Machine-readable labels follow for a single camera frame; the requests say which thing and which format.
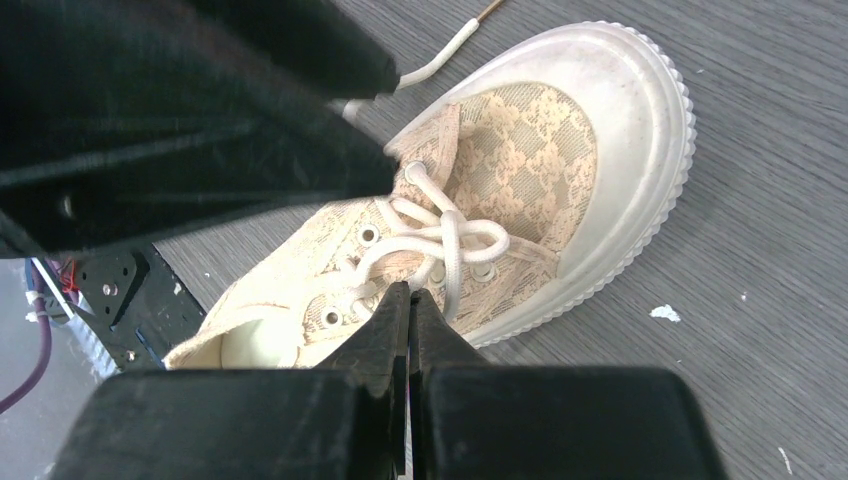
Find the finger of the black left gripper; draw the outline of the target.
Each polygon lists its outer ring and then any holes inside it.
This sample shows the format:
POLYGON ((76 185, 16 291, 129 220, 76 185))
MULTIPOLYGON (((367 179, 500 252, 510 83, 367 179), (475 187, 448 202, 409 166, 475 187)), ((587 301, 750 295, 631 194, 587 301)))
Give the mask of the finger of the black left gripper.
POLYGON ((395 92, 392 55, 332 1, 194 1, 277 66, 328 100, 395 92))
POLYGON ((194 1, 1 5, 1 255, 388 194, 397 161, 194 1))

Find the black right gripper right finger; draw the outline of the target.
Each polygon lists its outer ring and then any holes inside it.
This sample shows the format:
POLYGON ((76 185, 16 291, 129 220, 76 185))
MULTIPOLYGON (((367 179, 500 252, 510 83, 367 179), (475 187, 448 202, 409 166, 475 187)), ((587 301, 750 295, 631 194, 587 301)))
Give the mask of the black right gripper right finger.
POLYGON ((411 300, 417 479, 723 479, 700 405, 655 367, 488 362, 433 297, 411 300))

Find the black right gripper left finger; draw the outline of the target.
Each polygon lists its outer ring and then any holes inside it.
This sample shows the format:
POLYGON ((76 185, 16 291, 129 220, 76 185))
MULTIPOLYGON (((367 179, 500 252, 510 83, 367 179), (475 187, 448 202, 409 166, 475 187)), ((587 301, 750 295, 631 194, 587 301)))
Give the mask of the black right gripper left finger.
POLYGON ((311 369, 148 370, 107 379, 56 479, 395 479, 405 471, 411 292, 311 369))

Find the beige sneaker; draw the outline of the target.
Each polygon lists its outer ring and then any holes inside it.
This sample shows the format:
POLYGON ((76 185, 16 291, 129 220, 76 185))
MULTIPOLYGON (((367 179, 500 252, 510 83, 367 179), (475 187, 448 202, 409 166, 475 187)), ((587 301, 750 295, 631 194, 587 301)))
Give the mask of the beige sneaker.
POLYGON ((687 180, 695 123, 681 73, 645 34, 597 21, 529 38, 388 143, 391 194, 320 208, 164 364, 315 366, 400 281, 474 347, 528 331, 642 252, 687 180))

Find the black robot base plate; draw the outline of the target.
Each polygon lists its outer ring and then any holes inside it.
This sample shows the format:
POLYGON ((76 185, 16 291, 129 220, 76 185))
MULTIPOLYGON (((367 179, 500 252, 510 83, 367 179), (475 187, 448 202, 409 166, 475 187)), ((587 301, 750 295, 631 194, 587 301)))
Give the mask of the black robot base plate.
POLYGON ((152 245, 78 257, 68 272, 88 302, 83 321, 121 371, 162 369, 205 316, 152 245))

